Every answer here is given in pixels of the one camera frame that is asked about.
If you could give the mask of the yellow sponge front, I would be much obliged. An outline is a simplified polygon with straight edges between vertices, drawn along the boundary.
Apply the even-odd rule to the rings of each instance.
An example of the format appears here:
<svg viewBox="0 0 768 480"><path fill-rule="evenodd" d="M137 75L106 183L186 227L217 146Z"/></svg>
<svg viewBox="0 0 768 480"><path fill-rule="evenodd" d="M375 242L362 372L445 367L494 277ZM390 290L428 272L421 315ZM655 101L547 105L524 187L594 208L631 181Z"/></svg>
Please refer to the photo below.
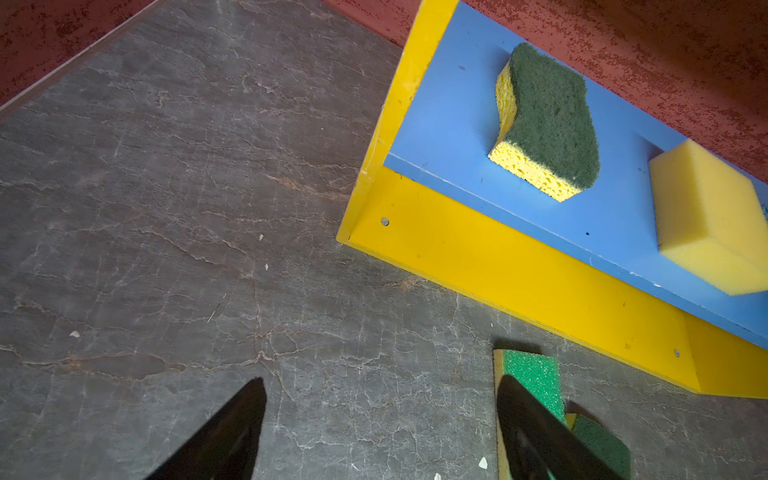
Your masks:
<svg viewBox="0 0 768 480"><path fill-rule="evenodd" d="M729 296L767 289L767 220L752 181L688 139L649 161L662 256Z"/></svg>

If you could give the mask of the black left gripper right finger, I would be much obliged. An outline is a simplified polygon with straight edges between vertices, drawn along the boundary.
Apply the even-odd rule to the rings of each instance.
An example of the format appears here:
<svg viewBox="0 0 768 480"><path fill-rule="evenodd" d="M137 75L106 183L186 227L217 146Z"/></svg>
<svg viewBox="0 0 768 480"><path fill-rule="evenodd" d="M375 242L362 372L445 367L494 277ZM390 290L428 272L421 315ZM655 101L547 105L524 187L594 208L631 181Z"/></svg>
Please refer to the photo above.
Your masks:
<svg viewBox="0 0 768 480"><path fill-rule="evenodd" d="M619 475L578 440L515 377L501 378L498 423L510 473L525 479L617 479Z"/></svg>

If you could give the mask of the bright green yellow sponge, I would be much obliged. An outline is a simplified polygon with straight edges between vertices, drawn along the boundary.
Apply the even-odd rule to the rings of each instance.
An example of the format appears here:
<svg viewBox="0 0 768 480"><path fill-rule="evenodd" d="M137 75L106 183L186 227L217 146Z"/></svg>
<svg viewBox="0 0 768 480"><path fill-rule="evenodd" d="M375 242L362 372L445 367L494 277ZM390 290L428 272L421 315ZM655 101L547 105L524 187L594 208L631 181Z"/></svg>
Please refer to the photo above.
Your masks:
<svg viewBox="0 0 768 480"><path fill-rule="evenodd" d="M511 349L493 350L495 389L505 374L515 377L550 413L566 424L558 361L549 356Z"/></svg>

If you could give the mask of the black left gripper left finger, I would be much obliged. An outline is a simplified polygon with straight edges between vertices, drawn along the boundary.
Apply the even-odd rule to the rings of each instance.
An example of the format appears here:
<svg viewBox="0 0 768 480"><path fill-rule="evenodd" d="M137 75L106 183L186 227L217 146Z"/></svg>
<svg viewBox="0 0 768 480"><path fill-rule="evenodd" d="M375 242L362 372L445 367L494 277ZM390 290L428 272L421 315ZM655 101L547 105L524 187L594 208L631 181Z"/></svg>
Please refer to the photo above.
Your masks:
<svg viewBox="0 0 768 480"><path fill-rule="evenodd" d="M243 386L151 479L250 479L267 405L264 381Z"/></svg>

